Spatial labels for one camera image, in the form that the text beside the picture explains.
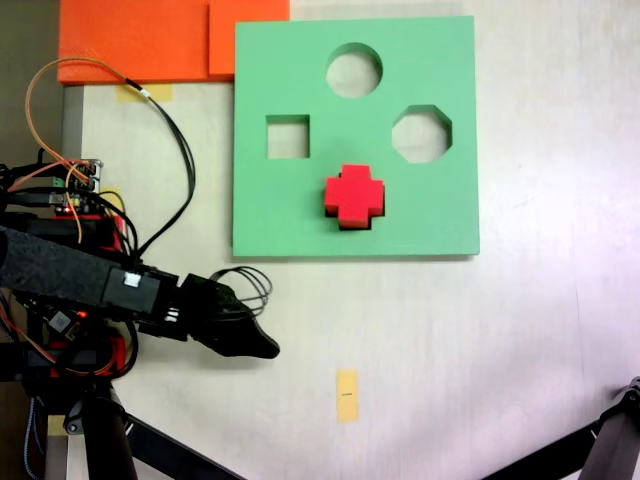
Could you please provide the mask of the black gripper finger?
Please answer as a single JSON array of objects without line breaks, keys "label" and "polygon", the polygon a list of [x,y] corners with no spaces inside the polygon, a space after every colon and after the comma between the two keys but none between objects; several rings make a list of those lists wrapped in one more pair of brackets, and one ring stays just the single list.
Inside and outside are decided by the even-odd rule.
[{"label": "black gripper finger", "polygon": [[197,319],[191,323],[191,337],[224,357],[274,359],[280,354],[279,344],[251,313]]},{"label": "black gripper finger", "polygon": [[228,286],[189,274],[181,285],[181,309],[189,313],[229,313],[240,301]]}]

